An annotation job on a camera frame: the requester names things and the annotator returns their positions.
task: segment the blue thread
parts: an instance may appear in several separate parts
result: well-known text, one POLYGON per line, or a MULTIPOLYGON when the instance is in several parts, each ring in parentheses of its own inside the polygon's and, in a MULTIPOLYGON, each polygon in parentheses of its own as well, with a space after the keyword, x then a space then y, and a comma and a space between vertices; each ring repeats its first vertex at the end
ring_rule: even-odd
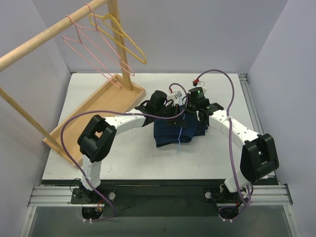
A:
POLYGON ((177 153, 180 152, 180 137, 181 137, 181 132, 182 132, 182 127, 180 128, 180 133, 179 133, 179 137, 178 137, 179 145, 178 145, 178 151, 177 151, 177 153))

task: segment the wooden base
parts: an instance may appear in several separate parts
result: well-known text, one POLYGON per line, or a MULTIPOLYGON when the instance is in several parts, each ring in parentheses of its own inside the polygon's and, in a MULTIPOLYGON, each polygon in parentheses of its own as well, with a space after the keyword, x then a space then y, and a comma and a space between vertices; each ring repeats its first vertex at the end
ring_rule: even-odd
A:
MULTIPOLYGON (((114 77, 122 84, 123 77, 115 74, 114 77)), ((50 135, 59 143, 60 142, 60 132, 64 123, 71 117, 78 115, 80 113, 92 110, 111 110, 117 112, 127 112, 137 106, 137 104, 145 97, 145 89, 132 83, 132 90, 128 90, 124 86, 122 89, 118 89, 111 82, 104 83, 96 92, 94 92, 85 102, 83 102, 65 121, 58 125, 50 135)), ((111 117, 113 114, 108 113, 98 113, 102 117, 111 117)), ((79 151, 79 145, 77 140, 81 135, 82 131, 90 121, 91 117, 95 114, 88 114, 79 117, 72 122, 70 122, 64 131, 64 141, 67 150, 72 155, 79 165, 82 165, 82 154, 79 151)), ((49 145, 51 148, 56 150, 56 147, 48 140, 43 139, 43 141, 49 145)), ((72 165, 75 165, 69 157, 62 152, 60 154, 72 165)))

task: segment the yellow hanger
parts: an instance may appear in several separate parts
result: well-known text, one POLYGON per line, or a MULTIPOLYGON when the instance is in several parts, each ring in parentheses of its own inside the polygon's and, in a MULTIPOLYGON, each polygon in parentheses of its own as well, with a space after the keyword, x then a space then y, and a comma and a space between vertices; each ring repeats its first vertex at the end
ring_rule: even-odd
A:
MULTIPOLYGON (((91 25, 93 25, 95 27, 95 23, 91 20, 91 17, 93 16, 93 14, 89 14, 89 21, 91 23, 91 25)), ((107 25, 108 27, 110 27, 114 32, 118 33, 120 36, 127 38, 136 48, 137 50, 141 53, 141 55, 143 56, 143 59, 141 59, 140 57, 138 57, 135 53, 133 53, 132 51, 130 51, 128 48, 126 48, 126 46, 122 45, 120 42, 118 42, 115 38, 113 38, 111 35, 109 35, 107 32, 105 32, 104 30, 102 30, 100 27, 98 27, 98 29, 105 34, 107 37, 109 37, 111 40, 113 40, 116 44, 118 44, 121 48, 125 49, 127 52, 129 52, 131 55, 133 55, 137 60, 139 60, 140 62, 142 62, 143 64, 147 64, 147 59, 145 54, 143 53, 143 51, 134 43, 134 41, 124 32, 124 30, 122 29, 122 27, 120 26, 119 22, 115 19, 114 16, 112 16, 111 14, 105 14, 104 16, 99 16, 99 15, 95 15, 96 18, 100 18, 102 19, 102 22, 107 25), (110 19, 111 22, 113 22, 117 28, 119 29, 119 31, 117 31, 116 29, 114 29, 113 27, 111 27, 108 23, 105 22, 105 20, 110 19)))

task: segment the gray floor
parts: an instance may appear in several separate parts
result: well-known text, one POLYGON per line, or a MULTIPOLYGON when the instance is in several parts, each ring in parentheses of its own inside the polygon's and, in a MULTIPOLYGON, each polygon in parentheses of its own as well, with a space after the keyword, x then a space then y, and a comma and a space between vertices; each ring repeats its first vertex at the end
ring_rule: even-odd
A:
POLYGON ((38 207, 30 237, 290 237, 282 206, 251 206, 233 223, 214 217, 117 217, 83 223, 80 207, 38 207))

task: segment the dark blue cloth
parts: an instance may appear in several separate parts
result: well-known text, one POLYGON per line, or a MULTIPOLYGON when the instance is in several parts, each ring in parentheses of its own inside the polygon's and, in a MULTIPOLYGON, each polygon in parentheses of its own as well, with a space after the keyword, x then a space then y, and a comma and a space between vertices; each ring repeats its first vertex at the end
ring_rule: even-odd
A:
MULTIPOLYGON (((195 114, 185 114, 184 121, 187 127, 183 127, 180 136, 181 143, 191 142, 194 136, 204 136, 208 129, 197 120, 195 114)), ((171 143, 178 143, 181 127, 167 124, 165 120, 156 119, 154 122, 154 139, 156 147, 162 147, 171 143)))

